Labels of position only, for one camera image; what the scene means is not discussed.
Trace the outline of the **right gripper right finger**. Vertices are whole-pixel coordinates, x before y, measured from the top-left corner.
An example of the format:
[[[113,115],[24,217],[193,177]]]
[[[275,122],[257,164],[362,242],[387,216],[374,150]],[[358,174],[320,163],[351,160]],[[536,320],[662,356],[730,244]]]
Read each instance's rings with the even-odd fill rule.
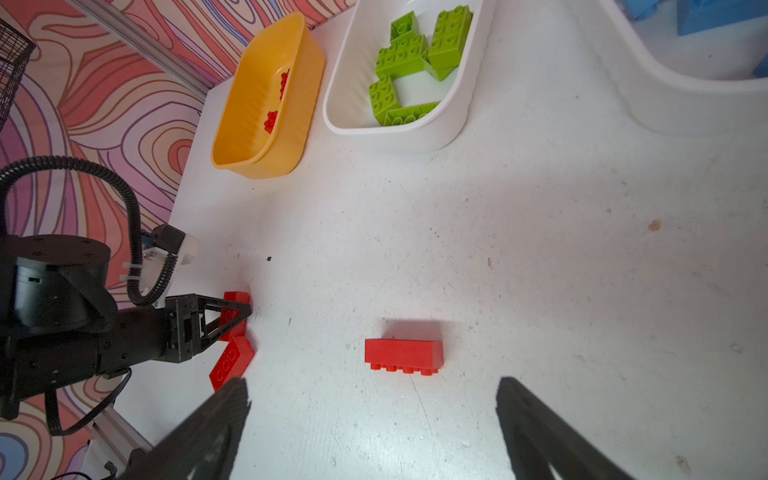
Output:
[[[503,377],[496,412],[517,479],[628,479],[630,476],[519,380]]]

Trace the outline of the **green lego brick top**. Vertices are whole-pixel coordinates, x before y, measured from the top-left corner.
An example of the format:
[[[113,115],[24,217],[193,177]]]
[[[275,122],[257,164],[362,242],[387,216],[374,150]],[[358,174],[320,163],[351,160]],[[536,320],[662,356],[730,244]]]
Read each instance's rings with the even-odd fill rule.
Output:
[[[413,123],[428,115],[438,105],[438,102],[431,102],[391,109],[385,114],[383,125],[398,126]]]

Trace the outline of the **green lego brick cluster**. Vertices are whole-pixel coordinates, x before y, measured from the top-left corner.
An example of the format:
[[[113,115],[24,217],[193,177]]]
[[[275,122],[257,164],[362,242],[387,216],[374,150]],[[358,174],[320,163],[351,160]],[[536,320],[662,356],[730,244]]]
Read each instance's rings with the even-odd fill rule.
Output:
[[[428,56],[424,56],[422,58],[423,64],[424,64],[424,70],[435,80],[438,82],[444,81],[448,75],[456,69],[459,64],[457,62],[449,62],[449,63],[439,63],[437,66],[435,66],[429,59]]]

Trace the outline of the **blue lego brick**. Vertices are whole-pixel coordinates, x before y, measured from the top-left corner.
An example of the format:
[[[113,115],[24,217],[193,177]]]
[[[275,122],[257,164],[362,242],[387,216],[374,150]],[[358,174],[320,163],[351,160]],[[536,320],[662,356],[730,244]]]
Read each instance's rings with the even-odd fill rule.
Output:
[[[763,59],[756,65],[753,70],[753,75],[756,78],[768,77],[768,55],[765,55]]]
[[[767,0],[679,0],[679,36],[719,28],[767,15]]]
[[[622,3],[628,17],[639,21],[652,16],[656,12],[660,0],[623,0]]]

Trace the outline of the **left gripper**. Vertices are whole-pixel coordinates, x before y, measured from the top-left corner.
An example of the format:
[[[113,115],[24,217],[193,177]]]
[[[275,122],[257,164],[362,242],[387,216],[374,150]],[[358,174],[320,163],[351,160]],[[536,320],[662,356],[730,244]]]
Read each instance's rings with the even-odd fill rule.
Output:
[[[239,313],[221,323],[223,309]],[[162,309],[121,310],[105,333],[70,331],[24,340],[23,382],[72,384],[149,360],[182,363],[224,337],[235,337],[251,314],[252,302],[194,294],[170,297]]]

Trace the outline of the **small green lego brick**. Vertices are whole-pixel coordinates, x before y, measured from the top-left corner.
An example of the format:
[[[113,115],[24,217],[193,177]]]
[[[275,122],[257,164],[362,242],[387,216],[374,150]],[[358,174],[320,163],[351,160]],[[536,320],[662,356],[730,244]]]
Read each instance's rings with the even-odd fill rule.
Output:
[[[427,58],[435,70],[457,67],[472,23],[473,13],[468,5],[441,11],[436,19],[435,29]]]

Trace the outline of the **green lego brick bottom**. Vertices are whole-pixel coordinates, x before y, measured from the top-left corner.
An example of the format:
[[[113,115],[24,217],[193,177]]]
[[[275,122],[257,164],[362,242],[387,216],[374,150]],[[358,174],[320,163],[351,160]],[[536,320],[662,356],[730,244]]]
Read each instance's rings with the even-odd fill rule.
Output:
[[[428,42],[424,34],[394,40],[378,51],[375,73],[378,78],[401,78],[425,69],[424,52]]]

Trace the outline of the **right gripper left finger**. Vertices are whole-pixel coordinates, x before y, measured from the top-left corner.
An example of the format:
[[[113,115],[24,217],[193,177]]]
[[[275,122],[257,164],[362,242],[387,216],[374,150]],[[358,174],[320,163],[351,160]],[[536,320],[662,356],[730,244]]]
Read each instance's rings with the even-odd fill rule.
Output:
[[[228,479],[249,409],[246,381],[228,381],[151,451],[132,459],[121,477]]]

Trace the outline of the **red lego brick cluster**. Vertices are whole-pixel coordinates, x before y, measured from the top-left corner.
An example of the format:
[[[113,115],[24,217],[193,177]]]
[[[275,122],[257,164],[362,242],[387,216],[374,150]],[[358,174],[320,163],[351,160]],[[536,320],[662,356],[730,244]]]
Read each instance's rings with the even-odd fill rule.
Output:
[[[244,303],[251,305],[251,296],[247,292],[242,291],[226,291],[223,299],[226,301],[233,301],[238,303]],[[220,325],[226,326],[232,323],[239,315],[237,310],[223,309],[220,315]],[[224,334],[221,338],[221,342],[229,342],[233,338],[244,337],[246,335],[246,321],[243,320],[237,326],[233,327],[228,333]]]
[[[213,390],[218,391],[228,381],[241,377],[254,356],[255,350],[247,337],[232,338],[209,374]]]

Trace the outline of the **red lego brick top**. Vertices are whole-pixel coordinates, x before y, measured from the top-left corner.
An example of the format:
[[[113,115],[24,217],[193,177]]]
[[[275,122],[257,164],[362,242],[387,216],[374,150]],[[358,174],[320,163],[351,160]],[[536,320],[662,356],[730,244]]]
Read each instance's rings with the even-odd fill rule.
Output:
[[[290,75],[290,70],[286,70],[285,72],[281,73],[281,77],[280,77],[280,90],[279,90],[279,93],[280,93],[279,99],[280,100],[283,99],[289,75]]]

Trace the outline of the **tiny green lego brick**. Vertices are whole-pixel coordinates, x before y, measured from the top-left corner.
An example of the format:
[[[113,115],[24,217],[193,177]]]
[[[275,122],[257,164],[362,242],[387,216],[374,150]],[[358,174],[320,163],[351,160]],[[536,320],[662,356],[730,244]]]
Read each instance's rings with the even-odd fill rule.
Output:
[[[419,24],[414,11],[406,13],[392,21],[390,24],[390,41],[392,43],[399,40],[410,39],[419,34]]]

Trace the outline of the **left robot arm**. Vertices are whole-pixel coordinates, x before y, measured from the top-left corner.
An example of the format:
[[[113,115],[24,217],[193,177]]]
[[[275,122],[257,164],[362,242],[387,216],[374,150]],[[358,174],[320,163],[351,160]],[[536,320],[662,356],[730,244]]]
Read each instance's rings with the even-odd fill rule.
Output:
[[[182,363],[207,350],[252,312],[249,302],[168,294],[186,241],[168,224],[141,226],[133,189],[109,168],[69,156],[36,156],[1,171],[8,194],[23,177],[44,171],[85,173],[122,197],[128,221],[127,294],[120,309],[106,286],[110,248],[87,237],[1,234],[1,416],[42,396],[48,432],[69,436],[101,413],[95,407],[71,426],[61,422],[60,388],[96,376],[126,384],[134,365]]]

